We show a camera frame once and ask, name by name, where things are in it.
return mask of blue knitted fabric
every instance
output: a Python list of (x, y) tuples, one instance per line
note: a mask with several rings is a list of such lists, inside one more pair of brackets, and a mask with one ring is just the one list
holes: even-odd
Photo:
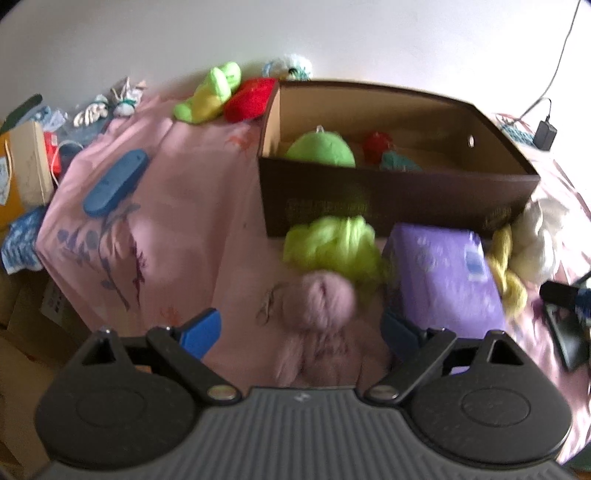
[(514, 142), (522, 143), (529, 147), (534, 146), (534, 134), (532, 133), (524, 132), (513, 125), (501, 125), (501, 130), (509, 135), (510, 139)]

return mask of metal rivet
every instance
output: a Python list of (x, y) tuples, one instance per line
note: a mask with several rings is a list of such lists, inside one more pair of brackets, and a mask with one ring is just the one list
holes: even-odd
[(376, 385), (369, 390), (369, 398), (373, 400), (394, 400), (398, 396), (398, 390), (390, 385)]
[(214, 400), (228, 401), (234, 400), (238, 396), (238, 391), (231, 385), (214, 385), (209, 388), (207, 394)]

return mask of blue remote control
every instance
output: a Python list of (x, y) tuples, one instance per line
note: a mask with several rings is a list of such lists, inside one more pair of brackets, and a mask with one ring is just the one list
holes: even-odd
[(91, 217), (101, 217), (113, 211), (135, 190), (149, 161), (144, 150), (132, 150), (123, 155), (86, 195), (84, 212)]

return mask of gray plastic base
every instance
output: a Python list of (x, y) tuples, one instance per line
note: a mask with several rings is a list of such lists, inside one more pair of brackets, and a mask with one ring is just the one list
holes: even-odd
[(393, 408), (351, 389), (253, 389), (211, 408), (170, 453), (136, 468), (94, 472), (52, 463), (42, 480), (562, 480), (554, 462), (511, 471), (467, 467), (430, 450)]

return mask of yellow crochet toy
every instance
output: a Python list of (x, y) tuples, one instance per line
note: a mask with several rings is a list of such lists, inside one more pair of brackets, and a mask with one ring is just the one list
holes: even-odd
[(512, 250), (511, 226), (507, 225), (493, 233), (491, 250), (485, 255), (507, 318), (517, 317), (527, 304), (525, 286), (517, 275), (507, 269)]
[(240, 67), (233, 61), (212, 68), (193, 96), (174, 107), (177, 120), (202, 124), (222, 114), (224, 104), (238, 90), (242, 78)]

